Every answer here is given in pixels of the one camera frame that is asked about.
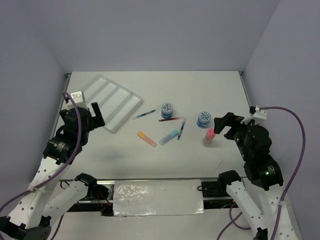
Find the blue slime jar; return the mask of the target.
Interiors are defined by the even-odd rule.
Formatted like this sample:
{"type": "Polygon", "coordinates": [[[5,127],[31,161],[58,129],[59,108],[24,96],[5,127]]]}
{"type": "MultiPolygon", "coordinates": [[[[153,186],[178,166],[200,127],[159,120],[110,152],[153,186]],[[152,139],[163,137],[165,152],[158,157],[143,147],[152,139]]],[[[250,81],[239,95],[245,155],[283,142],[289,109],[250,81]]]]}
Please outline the blue slime jar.
{"type": "Polygon", "coordinates": [[[169,119],[172,117],[174,111],[174,106],[169,103],[165,102],[161,106],[161,116],[163,119],[169,119]]]}
{"type": "Polygon", "coordinates": [[[210,121],[211,121],[211,114],[207,111],[202,111],[199,113],[198,119],[197,119],[197,126],[204,129],[206,128],[210,121]]]}

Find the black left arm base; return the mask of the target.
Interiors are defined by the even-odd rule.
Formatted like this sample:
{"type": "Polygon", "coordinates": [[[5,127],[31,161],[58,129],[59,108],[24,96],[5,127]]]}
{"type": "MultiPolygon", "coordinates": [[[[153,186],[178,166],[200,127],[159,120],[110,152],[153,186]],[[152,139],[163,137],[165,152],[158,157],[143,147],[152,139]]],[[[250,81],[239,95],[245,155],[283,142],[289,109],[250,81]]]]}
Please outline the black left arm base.
{"type": "Polygon", "coordinates": [[[68,213],[99,213],[103,217],[113,217],[113,183],[98,183],[95,195],[78,200],[67,212],[68,213]]]}

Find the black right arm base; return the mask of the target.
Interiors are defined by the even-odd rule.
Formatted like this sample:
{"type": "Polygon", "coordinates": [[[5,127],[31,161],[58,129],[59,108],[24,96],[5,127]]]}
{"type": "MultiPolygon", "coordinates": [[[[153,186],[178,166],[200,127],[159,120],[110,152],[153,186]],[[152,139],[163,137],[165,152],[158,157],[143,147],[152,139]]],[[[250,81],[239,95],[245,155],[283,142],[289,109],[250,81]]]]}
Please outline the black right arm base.
{"type": "Polygon", "coordinates": [[[202,193],[205,210],[229,209],[234,203],[232,197],[222,190],[217,178],[201,179],[196,189],[202,193]]]}

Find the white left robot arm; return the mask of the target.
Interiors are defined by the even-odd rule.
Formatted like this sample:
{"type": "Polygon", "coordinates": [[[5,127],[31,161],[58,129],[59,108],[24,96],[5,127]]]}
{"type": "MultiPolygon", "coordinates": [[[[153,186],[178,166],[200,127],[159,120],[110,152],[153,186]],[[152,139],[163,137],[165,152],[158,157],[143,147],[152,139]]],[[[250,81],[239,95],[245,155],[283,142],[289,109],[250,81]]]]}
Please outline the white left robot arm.
{"type": "Polygon", "coordinates": [[[80,199],[97,196],[97,179],[81,173],[60,195],[51,199],[61,175],[88,143],[89,133],[103,127],[105,121],[98,103],[92,103],[91,114],[85,103],[71,104],[60,111],[64,122],[51,138],[28,190],[15,196],[17,206],[0,218],[0,233],[14,240],[46,240],[52,226],[80,199]]]}

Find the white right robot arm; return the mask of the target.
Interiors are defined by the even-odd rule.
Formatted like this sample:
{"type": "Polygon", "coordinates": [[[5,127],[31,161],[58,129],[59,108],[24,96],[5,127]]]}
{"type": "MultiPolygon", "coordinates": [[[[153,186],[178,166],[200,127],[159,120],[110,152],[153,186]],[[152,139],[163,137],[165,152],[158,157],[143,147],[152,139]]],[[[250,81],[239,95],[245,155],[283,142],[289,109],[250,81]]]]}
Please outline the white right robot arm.
{"type": "Polygon", "coordinates": [[[217,190],[235,201],[247,220],[255,240],[296,240],[289,211],[282,199],[284,180],[278,163],[270,155],[272,140],[266,128],[255,120],[246,120],[228,112],[214,118],[214,133],[233,140],[244,160],[247,179],[254,186],[260,204],[256,204],[235,170],[218,176],[217,190]]]}

